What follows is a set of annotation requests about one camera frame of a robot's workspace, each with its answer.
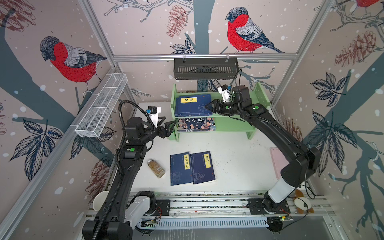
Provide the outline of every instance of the book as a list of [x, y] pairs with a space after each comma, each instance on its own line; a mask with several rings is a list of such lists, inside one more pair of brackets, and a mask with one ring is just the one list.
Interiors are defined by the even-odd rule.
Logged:
[[214, 118], [179, 118], [177, 120], [178, 132], [206, 132], [216, 131]]
[[213, 182], [216, 180], [211, 152], [199, 152], [190, 155], [193, 184]]
[[170, 185], [180, 185], [193, 182], [192, 167], [189, 152], [170, 156]]
[[210, 116], [205, 106], [211, 102], [210, 94], [181, 96], [176, 99], [175, 117]]

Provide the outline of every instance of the blue book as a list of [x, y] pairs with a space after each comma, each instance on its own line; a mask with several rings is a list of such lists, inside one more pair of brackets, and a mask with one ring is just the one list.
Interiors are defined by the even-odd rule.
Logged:
[[193, 182], [189, 152], [170, 156], [170, 185]]
[[199, 94], [191, 96], [181, 96], [176, 99], [175, 116], [210, 116], [212, 112], [205, 109], [205, 106], [211, 102], [210, 94]]
[[199, 152], [190, 155], [193, 184], [215, 181], [215, 172], [212, 165], [211, 152]]

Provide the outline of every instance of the bird's wing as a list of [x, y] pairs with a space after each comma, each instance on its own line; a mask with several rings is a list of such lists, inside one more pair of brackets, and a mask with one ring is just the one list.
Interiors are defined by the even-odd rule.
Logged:
[[64, 61], [64, 64], [71, 68], [84, 67], [88, 58], [87, 51], [84, 48], [72, 47], [65, 43], [64, 45], [68, 52], [68, 57]]
[[263, 30], [254, 24], [251, 18], [248, 18], [247, 23], [244, 26], [236, 28], [237, 34], [239, 34], [243, 39], [252, 41], [260, 36], [263, 33]]

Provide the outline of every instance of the green shelf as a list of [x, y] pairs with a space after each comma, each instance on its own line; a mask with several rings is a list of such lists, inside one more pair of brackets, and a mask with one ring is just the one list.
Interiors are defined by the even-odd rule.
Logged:
[[[176, 89], [176, 84], [173, 86], [172, 90], [172, 97], [170, 101], [170, 108], [172, 113], [173, 120], [177, 120], [178, 118], [186, 118], [186, 117], [175, 117], [175, 107], [176, 107], [176, 99], [180, 96], [190, 96], [190, 95], [198, 95], [198, 94], [210, 94], [211, 99], [222, 99], [222, 96], [220, 93], [213, 92], [213, 93], [178, 93]], [[268, 96], [265, 94], [264, 89], [260, 85], [260, 83], [257, 83], [253, 91], [250, 91], [249, 93], [252, 103], [261, 103], [265, 107], [269, 107], [271, 105]], [[205, 133], [214, 133], [214, 132], [246, 132], [247, 138], [249, 140], [252, 139], [257, 129], [253, 126], [251, 126], [248, 122], [242, 122], [236, 119], [232, 119], [228, 116], [219, 115], [217, 113], [214, 113], [210, 116], [192, 116], [188, 118], [203, 118], [203, 117], [212, 117], [215, 118], [215, 126], [216, 131], [206, 131]], [[177, 132], [177, 126], [175, 126], [175, 131], [172, 133], [172, 135], [168, 138], [169, 140], [176, 140], [179, 141], [180, 134], [189, 134], [191, 132]]]

